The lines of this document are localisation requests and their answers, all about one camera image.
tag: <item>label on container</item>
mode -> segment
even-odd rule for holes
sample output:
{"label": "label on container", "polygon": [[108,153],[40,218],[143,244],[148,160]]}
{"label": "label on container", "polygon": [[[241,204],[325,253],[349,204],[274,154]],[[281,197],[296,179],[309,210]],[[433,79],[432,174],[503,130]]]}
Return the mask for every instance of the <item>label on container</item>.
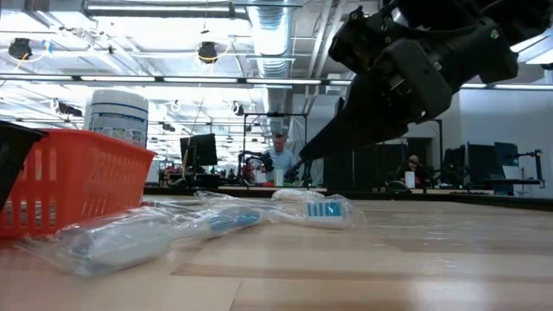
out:
{"label": "label on container", "polygon": [[88,130],[146,148],[148,121],[121,113],[97,112],[91,116]]}

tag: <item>robotic arm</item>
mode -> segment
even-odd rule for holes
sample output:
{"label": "robotic arm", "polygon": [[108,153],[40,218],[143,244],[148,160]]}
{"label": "robotic arm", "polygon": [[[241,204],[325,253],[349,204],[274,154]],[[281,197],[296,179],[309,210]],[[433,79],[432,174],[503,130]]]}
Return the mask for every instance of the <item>robotic arm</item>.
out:
{"label": "robotic arm", "polygon": [[[300,152],[313,160],[405,134],[445,112],[470,79],[515,78],[510,46],[550,25],[550,0],[392,0],[349,14],[328,51],[357,75],[344,108]],[[394,20],[400,11],[406,23]]]}

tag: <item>air duct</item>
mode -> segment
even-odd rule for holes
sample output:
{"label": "air duct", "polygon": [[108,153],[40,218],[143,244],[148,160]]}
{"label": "air duct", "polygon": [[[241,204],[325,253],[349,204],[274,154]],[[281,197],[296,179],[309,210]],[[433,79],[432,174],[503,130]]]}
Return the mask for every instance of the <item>air duct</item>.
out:
{"label": "air duct", "polygon": [[[252,6],[248,8],[253,27],[253,44],[256,54],[262,56],[284,56],[289,52],[291,14],[289,8],[278,6]],[[259,76],[263,78],[288,78],[288,60],[260,59],[257,61]],[[267,88],[269,112],[292,111],[292,90],[287,88]],[[282,125],[289,124],[289,118],[270,121],[272,132],[282,132]]]}

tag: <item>white container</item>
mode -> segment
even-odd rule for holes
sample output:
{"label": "white container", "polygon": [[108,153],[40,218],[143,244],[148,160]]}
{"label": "white container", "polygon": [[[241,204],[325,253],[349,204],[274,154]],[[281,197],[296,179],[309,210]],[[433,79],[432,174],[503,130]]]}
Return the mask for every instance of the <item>white container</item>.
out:
{"label": "white container", "polygon": [[405,172],[405,185],[409,189],[415,188],[415,172],[411,172],[411,171]]}
{"label": "white container", "polygon": [[85,130],[146,148],[148,100],[130,92],[95,91],[86,107]]}
{"label": "white container", "polygon": [[275,187],[284,187],[284,171],[275,169]]}

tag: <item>ceiling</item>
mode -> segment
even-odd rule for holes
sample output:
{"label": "ceiling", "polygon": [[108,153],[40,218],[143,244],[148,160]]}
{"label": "ceiling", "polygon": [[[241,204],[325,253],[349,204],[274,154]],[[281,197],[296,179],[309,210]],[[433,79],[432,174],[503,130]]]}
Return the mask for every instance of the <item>ceiling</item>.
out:
{"label": "ceiling", "polygon": [[[29,14],[22,9],[25,2],[41,5],[40,1],[34,0],[3,0],[0,16],[1,73],[258,76],[259,54],[252,39],[255,34],[251,23],[245,19],[212,17],[216,12],[206,15],[209,18],[202,18],[201,15],[194,18],[144,17],[140,16],[143,14],[140,12],[137,13],[139,16],[134,17],[87,15],[83,13],[80,0],[50,0],[51,11],[48,14],[40,11]],[[88,4],[90,2],[141,5],[134,0],[94,0],[88,1]],[[177,2],[187,1],[167,0],[164,3]],[[156,0],[146,2],[150,7],[155,3]],[[327,57],[329,41],[325,38],[332,38],[344,14],[359,5],[364,7],[365,12],[373,13],[377,10],[377,2],[289,0],[286,3],[293,21],[291,47],[286,56],[291,65],[288,78],[326,78],[332,74],[334,79],[350,79],[346,68]],[[197,4],[197,1],[194,2],[199,12],[206,11]],[[239,5],[236,8],[236,14],[244,10]],[[15,38],[31,39],[33,57],[30,61],[20,62],[8,54],[7,49]],[[197,49],[203,41],[216,43],[219,58],[213,65],[203,64],[197,58]],[[535,41],[521,44],[517,49],[521,51],[523,62],[544,61],[548,57],[553,58],[553,39],[548,32]],[[0,119],[22,118],[25,121],[22,124],[33,127],[82,128],[82,117],[69,117],[71,122],[65,123],[67,116],[53,109],[54,100],[84,112],[95,90],[110,87],[24,81],[7,81],[2,86],[2,83],[0,81]],[[232,162],[242,149],[244,122],[243,117],[232,112],[232,106],[242,105],[249,112],[267,112],[267,90],[263,88],[142,87],[139,84],[111,87],[137,93],[149,100],[151,124],[148,147],[166,156],[178,157],[180,137],[214,132],[222,150],[219,157]],[[294,105],[303,105],[303,100],[295,100]],[[318,113],[316,116],[330,118],[334,108],[325,109],[328,115]],[[158,122],[172,124],[175,131],[163,130],[161,125],[156,124]],[[247,149],[258,151],[267,148],[270,144],[269,123],[265,117],[251,123],[253,126],[248,134]]]}

